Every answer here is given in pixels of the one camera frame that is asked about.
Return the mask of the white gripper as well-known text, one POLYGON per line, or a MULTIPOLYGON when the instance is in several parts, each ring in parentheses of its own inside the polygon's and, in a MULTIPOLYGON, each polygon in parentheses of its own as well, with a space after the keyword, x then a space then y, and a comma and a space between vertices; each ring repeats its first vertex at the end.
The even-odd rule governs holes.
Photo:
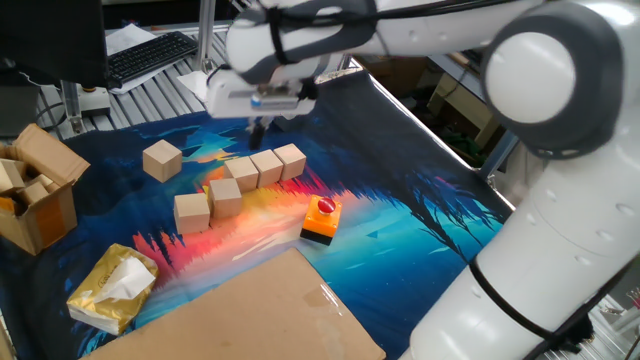
MULTIPOLYGON (((300 82, 284 85, 250 85, 236 73, 215 73, 207 79, 207 110, 212 118, 255 118, 284 116, 291 119, 309 114, 314 99, 300 96, 300 82)), ((265 127, 261 121, 253 124, 249 149, 261 147, 265 127)))

